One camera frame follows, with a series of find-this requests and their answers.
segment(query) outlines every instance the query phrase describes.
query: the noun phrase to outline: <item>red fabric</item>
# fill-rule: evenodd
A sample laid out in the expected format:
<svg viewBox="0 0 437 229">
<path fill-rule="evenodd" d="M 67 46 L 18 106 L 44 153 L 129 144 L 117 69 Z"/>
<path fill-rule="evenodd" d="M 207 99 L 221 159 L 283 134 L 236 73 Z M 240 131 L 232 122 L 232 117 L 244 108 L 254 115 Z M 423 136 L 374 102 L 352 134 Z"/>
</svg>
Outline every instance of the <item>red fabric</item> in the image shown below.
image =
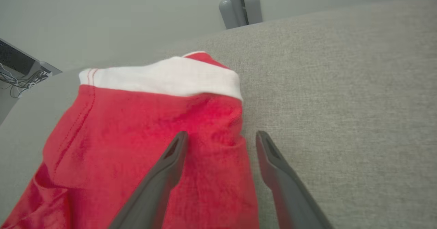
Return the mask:
<svg viewBox="0 0 437 229">
<path fill-rule="evenodd" d="M 223 66 L 206 53 L 189 58 Z M 258 228 L 241 115 L 241 101 L 228 96 L 82 85 L 2 228 L 108 227 L 181 130 L 189 133 L 188 151 L 163 228 Z"/>
</svg>

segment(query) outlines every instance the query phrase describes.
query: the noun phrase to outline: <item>stitched seam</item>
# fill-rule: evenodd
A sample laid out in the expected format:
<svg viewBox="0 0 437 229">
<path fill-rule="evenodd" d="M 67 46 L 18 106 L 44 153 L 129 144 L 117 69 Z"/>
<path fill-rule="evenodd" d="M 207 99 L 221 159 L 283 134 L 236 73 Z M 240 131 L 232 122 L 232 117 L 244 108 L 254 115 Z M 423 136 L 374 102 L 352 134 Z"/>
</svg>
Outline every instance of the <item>stitched seam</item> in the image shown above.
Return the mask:
<svg viewBox="0 0 437 229">
<path fill-rule="evenodd" d="M 79 131 L 82 129 L 82 127 L 83 127 L 83 125 L 84 125 L 84 123 L 85 123 L 85 120 L 87 119 L 89 113 L 91 112 L 91 109 L 92 109 L 93 106 L 94 106 L 94 101 L 95 101 L 95 98 L 96 98 L 96 88 L 95 88 L 95 86 L 94 86 L 94 75 L 95 75 L 95 73 L 97 72 L 97 70 L 98 70 L 98 69 L 94 70 L 94 72 L 93 72 L 93 74 L 92 74 L 92 76 L 91 76 L 91 78 L 92 78 L 91 83 L 90 83 L 90 79 L 89 79 L 89 74 L 90 74 L 91 70 L 88 72 L 88 74 L 87 74 L 87 76 L 86 76 L 87 79 L 88 79 L 88 84 L 89 84 L 90 86 L 92 86 L 92 98 L 93 98 L 93 99 L 92 99 L 92 102 L 91 102 L 91 104 L 90 104 L 90 107 L 89 107 L 88 111 L 86 112 L 86 114 L 85 114 L 84 117 L 83 117 L 83 120 L 82 120 L 81 123 L 78 125 L 78 127 L 77 127 L 76 131 L 74 132 L 73 136 L 71 137 L 70 141 L 68 141 L 68 143 L 67 143 L 67 145 L 65 146 L 64 150 L 62 150 L 61 154 L 59 155 L 59 159 L 58 159 L 58 161 L 57 161 L 56 164 L 55 164 L 55 168 L 54 168 L 55 171 L 53 172 L 53 177 L 55 177 L 55 175 L 56 175 L 56 171 L 58 170 L 58 166 L 59 166 L 59 164 L 61 163 L 62 159 L 64 158 L 65 153 L 66 153 L 67 150 L 70 148 L 72 142 L 75 140 L 75 138 L 76 138 L 76 136 L 78 135 Z M 62 144 L 65 142 L 65 140 L 67 139 L 68 135 L 70 134 L 70 131 L 73 129 L 73 127 L 75 126 L 76 122 L 81 118 L 81 115 L 83 114 L 84 110 L 87 108 L 88 105 L 89 105 L 89 104 L 87 104 L 87 105 L 86 105 L 86 106 L 81 110 L 81 113 L 79 114 L 79 116 L 78 116 L 78 117 L 76 118 L 76 120 L 74 121 L 72 127 L 70 128 L 69 132 L 67 133 L 67 136 L 66 136 L 65 139 L 62 141 L 62 143 L 61 143 L 61 145 L 60 145 L 59 148 L 61 148 Z"/>
</svg>

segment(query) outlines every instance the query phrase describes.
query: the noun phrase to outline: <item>gray tablecloth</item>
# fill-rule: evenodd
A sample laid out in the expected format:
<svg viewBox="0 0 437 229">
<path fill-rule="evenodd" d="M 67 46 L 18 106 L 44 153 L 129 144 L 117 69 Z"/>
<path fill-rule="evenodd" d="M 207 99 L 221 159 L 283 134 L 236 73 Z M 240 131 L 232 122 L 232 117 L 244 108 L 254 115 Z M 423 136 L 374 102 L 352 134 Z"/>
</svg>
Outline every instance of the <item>gray tablecloth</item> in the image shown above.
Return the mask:
<svg viewBox="0 0 437 229">
<path fill-rule="evenodd" d="M 261 228 L 277 228 L 256 159 L 267 131 L 334 227 L 437 225 L 437 0 L 396 0 L 227 30 L 97 67 L 205 50 L 239 73 Z M 72 104 L 78 70 L 40 83 L 0 126 L 0 221 Z"/>
</svg>

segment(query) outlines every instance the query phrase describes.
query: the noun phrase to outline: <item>white trim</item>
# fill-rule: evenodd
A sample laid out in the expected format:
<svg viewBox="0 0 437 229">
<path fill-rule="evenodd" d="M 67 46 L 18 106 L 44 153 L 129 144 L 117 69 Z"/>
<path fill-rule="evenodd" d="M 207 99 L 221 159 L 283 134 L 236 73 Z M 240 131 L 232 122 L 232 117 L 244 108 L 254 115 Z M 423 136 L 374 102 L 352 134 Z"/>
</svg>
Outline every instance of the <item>white trim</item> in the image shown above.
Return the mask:
<svg viewBox="0 0 437 229">
<path fill-rule="evenodd" d="M 237 73 L 190 58 L 173 57 L 140 67 L 87 69 L 79 74 L 82 85 L 173 96 L 203 92 L 242 100 Z"/>
<path fill-rule="evenodd" d="M 194 55 L 194 54 L 197 54 L 197 53 L 206 53 L 206 52 L 204 52 L 204 51 L 190 52 L 190 53 L 187 53 L 187 54 L 183 55 L 182 57 L 186 58 L 188 56 L 191 56 L 191 55 Z"/>
</svg>

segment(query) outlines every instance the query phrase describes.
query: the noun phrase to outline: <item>red garment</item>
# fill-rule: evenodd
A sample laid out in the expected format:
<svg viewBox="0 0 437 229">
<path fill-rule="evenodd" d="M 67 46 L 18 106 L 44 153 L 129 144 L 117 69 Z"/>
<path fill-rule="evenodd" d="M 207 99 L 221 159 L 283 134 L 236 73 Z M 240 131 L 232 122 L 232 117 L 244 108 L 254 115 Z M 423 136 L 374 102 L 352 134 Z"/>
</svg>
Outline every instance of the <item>red garment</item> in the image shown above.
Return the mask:
<svg viewBox="0 0 437 229">
<path fill-rule="evenodd" d="M 81 73 L 2 228 L 107 228 L 181 130 L 188 150 L 163 228 L 259 227 L 238 76 L 204 52 L 135 68 Z"/>
</svg>

